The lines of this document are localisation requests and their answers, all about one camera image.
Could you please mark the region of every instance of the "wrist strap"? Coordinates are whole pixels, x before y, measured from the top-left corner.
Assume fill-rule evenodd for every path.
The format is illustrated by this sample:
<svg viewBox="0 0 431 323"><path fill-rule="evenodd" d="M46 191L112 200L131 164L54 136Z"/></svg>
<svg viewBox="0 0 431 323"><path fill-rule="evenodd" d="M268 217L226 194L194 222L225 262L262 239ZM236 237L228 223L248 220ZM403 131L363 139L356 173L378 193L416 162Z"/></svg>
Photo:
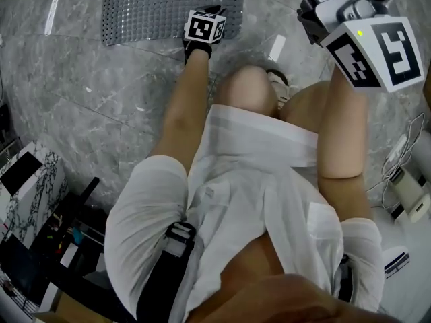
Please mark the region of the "wrist strap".
<svg viewBox="0 0 431 323"><path fill-rule="evenodd" d="M208 59L211 58L213 49L208 43L197 42L197 41L189 41L189 43L185 46L185 54L186 54L186 63L189 59L190 54L195 50L200 49L205 51L208 54Z"/></svg>

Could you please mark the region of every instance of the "white robot part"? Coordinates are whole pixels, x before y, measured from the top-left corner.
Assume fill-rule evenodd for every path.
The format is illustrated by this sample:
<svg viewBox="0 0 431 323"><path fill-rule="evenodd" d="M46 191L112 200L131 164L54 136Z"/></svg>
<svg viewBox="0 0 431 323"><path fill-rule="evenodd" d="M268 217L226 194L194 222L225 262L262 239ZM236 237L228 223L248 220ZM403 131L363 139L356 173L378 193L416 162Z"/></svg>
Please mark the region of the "white robot part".
<svg viewBox="0 0 431 323"><path fill-rule="evenodd" d="M383 266L386 279L392 277L410 262L407 238L403 227L395 223L387 211L373 209L374 222L382 236Z"/></svg>
<svg viewBox="0 0 431 323"><path fill-rule="evenodd" d="M406 17L344 22L321 45L358 91L394 92L424 80L418 44Z"/></svg>

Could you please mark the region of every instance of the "robotic arm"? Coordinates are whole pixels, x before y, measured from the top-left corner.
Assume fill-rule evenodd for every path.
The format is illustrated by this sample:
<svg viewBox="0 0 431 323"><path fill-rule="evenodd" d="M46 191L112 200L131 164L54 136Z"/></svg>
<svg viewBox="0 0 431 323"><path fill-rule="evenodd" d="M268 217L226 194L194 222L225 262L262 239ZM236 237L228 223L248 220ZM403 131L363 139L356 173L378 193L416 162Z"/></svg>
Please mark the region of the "robotic arm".
<svg viewBox="0 0 431 323"><path fill-rule="evenodd" d="M413 30L394 0L303 0L298 20L354 89L394 92L424 80Z"/></svg>

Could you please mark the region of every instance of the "human leg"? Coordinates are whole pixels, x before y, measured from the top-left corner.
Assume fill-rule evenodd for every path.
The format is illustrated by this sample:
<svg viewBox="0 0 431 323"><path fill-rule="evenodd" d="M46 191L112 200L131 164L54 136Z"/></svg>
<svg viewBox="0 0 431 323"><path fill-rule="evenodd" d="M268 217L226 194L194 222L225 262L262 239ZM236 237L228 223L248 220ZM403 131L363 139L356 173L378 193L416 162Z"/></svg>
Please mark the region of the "human leg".
<svg viewBox="0 0 431 323"><path fill-rule="evenodd" d="M214 104L277 117L277 94L265 70L257 66L245 66L225 78L214 97Z"/></svg>
<svg viewBox="0 0 431 323"><path fill-rule="evenodd" d="M318 133L328 89L329 81L321 81L299 91L281 108L280 120Z"/></svg>

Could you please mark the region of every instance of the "black glove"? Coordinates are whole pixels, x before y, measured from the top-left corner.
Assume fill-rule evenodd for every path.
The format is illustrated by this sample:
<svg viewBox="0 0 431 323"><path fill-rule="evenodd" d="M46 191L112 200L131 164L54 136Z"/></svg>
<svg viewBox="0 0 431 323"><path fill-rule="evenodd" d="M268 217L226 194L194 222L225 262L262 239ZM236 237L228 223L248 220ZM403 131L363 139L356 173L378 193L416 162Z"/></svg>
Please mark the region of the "black glove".
<svg viewBox="0 0 431 323"><path fill-rule="evenodd" d="M220 6L220 5L204 6L204 7L198 8L196 10L197 11L204 11L204 12L211 13L211 14L217 14L217 15L222 15L226 11L226 9L222 9L222 6ZM185 40L184 37L183 37L183 46L184 46L184 54L185 54L185 63L187 63L187 60L189 59L190 54L195 49L200 49L200 50L207 52L209 59L211 58L211 55L213 52L213 49L209 43L199 42L196 40Z"/></svg>
<svg viewBox="0 0 431 323"><path fill-rule="evenodd" d="M185 63L187 63L187 60L189 60L190 54L195 49L201 49L203 51L206 51L208 53L208 58L211 58L211 54L213 53L213 49L210 44L204 43L204 42L198 42L196 40L185 40L183 39L183 46L184 46L184 54L185 54Z"/></svg>

